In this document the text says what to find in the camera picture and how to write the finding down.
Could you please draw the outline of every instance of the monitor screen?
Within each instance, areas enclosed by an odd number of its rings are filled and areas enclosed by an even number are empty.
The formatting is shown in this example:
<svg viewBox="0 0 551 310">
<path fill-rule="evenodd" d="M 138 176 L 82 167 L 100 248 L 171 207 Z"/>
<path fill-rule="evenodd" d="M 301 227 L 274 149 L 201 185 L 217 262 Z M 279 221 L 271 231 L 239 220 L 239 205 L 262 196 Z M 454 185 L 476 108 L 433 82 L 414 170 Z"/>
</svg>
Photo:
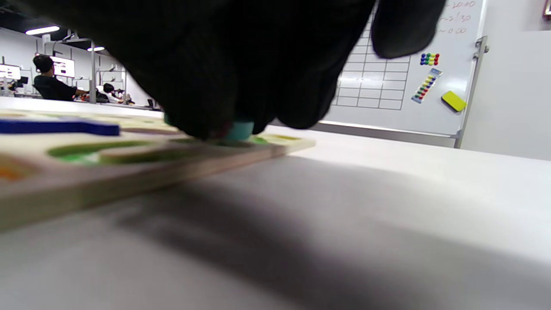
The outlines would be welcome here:
<svg viewBox="0 0 551 310">
<path fill-rule="evenodd" d="M 74 78 L 74 61 L 65 58 L 50 56 L 53 60 L 53 74 L 60 77 Z"/>
<path fill-rule="evenodd" d="M 0 65 L 0 78 L 20 79 L 21 69 L 18 66 Z"/>
</svg>

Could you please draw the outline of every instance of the yellow eraser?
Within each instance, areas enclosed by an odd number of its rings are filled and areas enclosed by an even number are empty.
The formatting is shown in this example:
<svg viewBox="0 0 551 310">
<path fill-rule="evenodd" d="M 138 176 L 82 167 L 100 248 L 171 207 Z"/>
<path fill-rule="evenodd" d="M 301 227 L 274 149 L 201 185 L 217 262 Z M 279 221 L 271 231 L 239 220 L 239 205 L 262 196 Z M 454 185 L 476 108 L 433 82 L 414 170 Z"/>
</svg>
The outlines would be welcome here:
<svg viewBox="0 0 551 310">
<path fill-rule="evenodd" d="M 445 93 L 442 96 L 442 100 L 452 107 L 453 110 L 458 112 L 462 111 L 467 106 L 467 103 L 454 92 Z"/>
</svg>

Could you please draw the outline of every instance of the wooden puzzle board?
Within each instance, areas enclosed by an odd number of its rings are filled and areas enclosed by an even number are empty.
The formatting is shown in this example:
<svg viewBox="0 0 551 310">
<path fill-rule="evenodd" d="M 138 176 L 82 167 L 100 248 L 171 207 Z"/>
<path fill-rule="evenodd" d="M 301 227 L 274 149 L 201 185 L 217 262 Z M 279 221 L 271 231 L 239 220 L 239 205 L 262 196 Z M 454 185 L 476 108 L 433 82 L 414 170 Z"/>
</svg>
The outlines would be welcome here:
<svg viewBox="0 0 551 310">
<path fill-rule="evenodd" d="M 312 140 L 262 134 L 248 142 L 199 142 L 145 116 L 2 110 L 4 119 L 64 116 L 117 123 L 120 136 L 1 134 L 0 230 L 93 207 L 312 147 Z"/>
</svg>

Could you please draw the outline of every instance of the person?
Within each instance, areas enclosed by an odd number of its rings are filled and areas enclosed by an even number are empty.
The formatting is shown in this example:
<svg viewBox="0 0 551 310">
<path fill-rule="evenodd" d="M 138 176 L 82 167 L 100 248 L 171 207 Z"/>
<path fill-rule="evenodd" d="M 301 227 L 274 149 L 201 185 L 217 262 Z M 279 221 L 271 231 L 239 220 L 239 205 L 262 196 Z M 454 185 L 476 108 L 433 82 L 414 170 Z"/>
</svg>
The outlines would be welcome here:
<svg viewBox="0 0 551 310">
<path fill-rule="evenodd" d="M 125 102 L 123 99 L 115 97 L 115 87 L 112 84 L 105 83 L 103 89 L 103 92 L 100 92 L 100 94 L 106 95 L 109 103 L 122 104 Z"/>
<path fill-rule="evenodd" d="M 33 63 L 40 71 L 40 75 L 34 78 L 34 87 L 44 99 L 73 101 L 75 96 L 87 93 L 58 80 L 53 74 L 53 60 L 50 56 L 37 55 L 34 57 Z"/>
<path fill-rule="evenodd" d="M 276 118 L 296 129 L 316 125 L 329 111 L 339 75 L 370 16 L 373 50 L 381 58 L 398 58 L 431 43 L 446 5 L 445 0 L 159 0 L 131 6 L 111 0 L 117 9 L 110 14 L 125 18 L 106 23 L 105 6 L 97 1 L 9 1 L 86 33 L 159 102 L 173 125 L 201 139 L 220 136 L 236 119 L 252 121 L 253 134 Z M 151 25 L 159 36 L 143 44 L 136 38 L 149 38 Z"/>
</svg>

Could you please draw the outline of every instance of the ceiling light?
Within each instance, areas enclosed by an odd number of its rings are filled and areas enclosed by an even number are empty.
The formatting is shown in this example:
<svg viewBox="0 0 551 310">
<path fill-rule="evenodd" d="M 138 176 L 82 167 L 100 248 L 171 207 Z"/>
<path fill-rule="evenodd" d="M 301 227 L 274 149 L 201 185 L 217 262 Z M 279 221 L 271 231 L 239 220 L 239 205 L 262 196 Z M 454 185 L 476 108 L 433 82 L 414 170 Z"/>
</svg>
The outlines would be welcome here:
<svg viewBox="0 0 551 310">
<path fill-rule="evenodd" d="M 58 31 L 59 29 L 60 28 L 58 26 L 52 26 L 52 27 L 29 30 L 25 33 L 28 34 L 28 35 L 35 35 L 35 34 L 41 34 L 41 33 L 51 33 L 51 32 L 54 32 L 54 31 Z"/>
<path fill-rule="evenodd" d="M 98 46 L 98 47 L 95 47 L 95 48 L 94 48 L 94 51 L 97 52 L 97 51 L 102 51 L 102 50 L 104 50 L 104 49 L 105 49 L 105 47 L 103 47 L 103 46 Z"/>
</svg>

